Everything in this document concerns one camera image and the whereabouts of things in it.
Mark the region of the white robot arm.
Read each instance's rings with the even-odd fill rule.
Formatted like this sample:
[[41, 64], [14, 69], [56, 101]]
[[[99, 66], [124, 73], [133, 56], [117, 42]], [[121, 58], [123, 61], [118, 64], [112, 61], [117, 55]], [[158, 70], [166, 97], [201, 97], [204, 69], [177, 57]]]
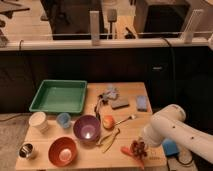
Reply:
[[170, 104], [153, 114], [141, 135], [150, 147], [158, 147], [165, 138], [184, 146], [213, 164], [213, 135], [201, 132], [184, 123], [185, 111], [176, 104]]

